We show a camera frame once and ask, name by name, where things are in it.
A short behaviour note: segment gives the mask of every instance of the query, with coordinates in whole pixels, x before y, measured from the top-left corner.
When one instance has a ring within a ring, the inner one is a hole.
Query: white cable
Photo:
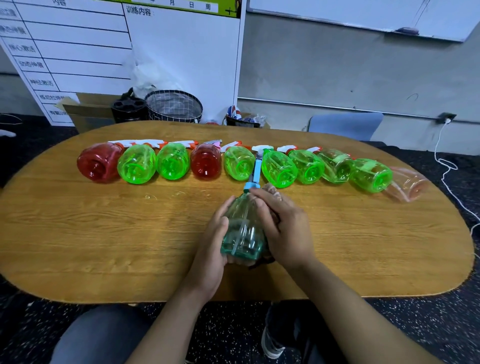
[[[12,118],[16,118],[18,120],[20,120],[21,122],[14,122],[14,123],[11,123],[11,122],[0,122],[0,124],[2,125],[20,125],[20,124],[23,124],[24,121],[22,119],[20,119],[18,116],[15,116],[15,115],[11,115],[11,114],[3,114],[0,112],[0,115],[6,115],[6,116],[11,116]]]
[[[442,183],[444,184],[444,186],[446,187],[447,191],[450,192],[450,194],[455,198],[455,200],[457,200],[457,202],[460,204],[460,206],[463,207],[463,209],[467,212],[469,212],[470,214],[472,214],[477,220],[478,220],[478,224],[474,225],[471,229],[470,229],[470,236],[473,235],[473,229],[475,229],[477,226],[480,226],[480,218],[478,217],[477,214],[475,214],[474,212],[470,211],[469,209],[467,209],[465,207],[465,205],[463,205],[462,201],[460,201],[460,199],[455,196],[455,194],[452,192],[452,190],[450,189],[450,187],[448,187],[448,185],[446,184],[445,182],[445,176],[447,175],[448,172],[450,172],[451,170],[458,170],[458,166],[455,164],[455,163],[452,163],[450,162],[449,160],[446,160],[446,159],[443,159],[443,158],[437,158],[437,148],[438,148],[438,144],[440,143],[440,139],[442,138],[442,131],[444,131],[444,128],[450,124],[451,120],[450,119],[447,119],[445,121],[445,124],[442,126],[442,128],[440,129],[440,133],[438,134],[438,140],[437,140],[437,144],[435,145],[435,152],[433,153],[433,156],[435,157],[435,160],[440,163],[442,166],[445,166],[447,167],[448,169],[443,173],[443,176],[442,176]]]

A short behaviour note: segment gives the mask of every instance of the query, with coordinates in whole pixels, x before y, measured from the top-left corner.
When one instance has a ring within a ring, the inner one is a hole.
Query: concrete wall
[[[480,121],[479,54],[480,27],[464,44],[452,44],[248,13],[239,97],[428,115],[450,111]],[[0,72],[14,72],[1,50]],[[413,91],[419,97],[406,100]],[[335,112],[253,101],[239,101],[239,107],[290,130],[305,130],[311,116]],[[0,112],[42,115],[12,76],[0,76]],[[433,150],[439,131],[429,120],[385,116],[372,140]],[[480,154],[480,123],[449,124],[439,151]]]

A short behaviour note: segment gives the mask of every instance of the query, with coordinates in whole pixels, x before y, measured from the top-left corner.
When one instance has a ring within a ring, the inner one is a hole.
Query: person's left hand
[[[228,229],[228,218],[224,215],[234,199],[235,196],[231,196],[213,214],[184,280],[184,284],[199,293],[203,304],[212,299],[222,281],[223,268],[227,263],[227,258],[220,253]]]

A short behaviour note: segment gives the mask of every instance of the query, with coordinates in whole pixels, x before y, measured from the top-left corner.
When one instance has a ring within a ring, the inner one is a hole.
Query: wooden table
[[[158,121],[112,125],[80,134],[28,163],[0,194],[0,272],[18,288],[72,303],[164,301],[193,259],[213,211],[243,182],[224,171],[213,182],[191,172],[144,185],[97,184],[76,167],[94,143],[221,138],[246,145],[336,147],[388,166],[391,155],[341,136]],[[418,201],[396,203],[346,183],[302,185],[283,193],[309,214],[317,257],[362,296],[431,295],[469,275],[473,243],[457,209],[435,186]],[[273,263],[254,270],[227,266],[216,300],[304,298]]]

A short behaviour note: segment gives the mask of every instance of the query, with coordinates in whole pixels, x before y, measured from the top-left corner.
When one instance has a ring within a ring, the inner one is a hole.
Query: black speckled floor
[[[0,122],[14,122],[1,116]],[[50,127],[42,118],[24,125],[0,129],[18,133],[0,138],[0,186],[25,163],[56,143],[76,134],[73,128]],[[444,168],[433,153],[383,147],[386,152],[410,164],[446,192],[440,183]],[[447,155],[459,170],[447,176],[447,183],[474,212],[480,213],[480,157]],[[469,227],[474,219],[462,212]],[[476,251],[480,227],[474,232]],[[458,289],[435,297],[368,299],[394,325],[447,363],[480,363],[480,263],[476,259],[470,278]],[[161,303],[141,303],[152,319]],[[274,363],[260,348],[260,337],[268,302],[209,303],[198,319],[187,359],[195,363]],[[94,306],[62,304],[18,292],[0,282],[0,364],[48,363],[53,347],[69,324]],[[287,352],[277,363],[300,363]]]

